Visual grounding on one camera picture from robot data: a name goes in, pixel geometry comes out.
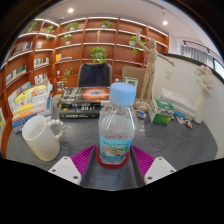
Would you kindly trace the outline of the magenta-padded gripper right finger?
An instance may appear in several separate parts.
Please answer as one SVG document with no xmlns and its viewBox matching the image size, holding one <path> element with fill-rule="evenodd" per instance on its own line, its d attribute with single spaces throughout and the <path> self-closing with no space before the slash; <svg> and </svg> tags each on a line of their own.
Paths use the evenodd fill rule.
<svg viewBox="0 0 224 224">
<path fill-rule="evenodd" d="M 165 158 L 154 158 L 136 146 L 130 147 L 130 156 L 138 187 L 143 187 L 176 171 Z"/>
</svg>

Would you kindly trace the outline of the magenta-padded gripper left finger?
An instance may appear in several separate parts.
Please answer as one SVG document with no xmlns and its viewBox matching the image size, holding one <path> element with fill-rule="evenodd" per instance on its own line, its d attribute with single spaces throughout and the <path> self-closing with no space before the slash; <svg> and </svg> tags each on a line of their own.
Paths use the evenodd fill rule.
<svg viewBox="0 0 224 224">
<path fill-rule="evenodd" d="M 87 187 L 95 157 L 96 146 L 93 145 L 72 157 L 62 157 L 49 172 L 76 185 Z"/>
</svg>

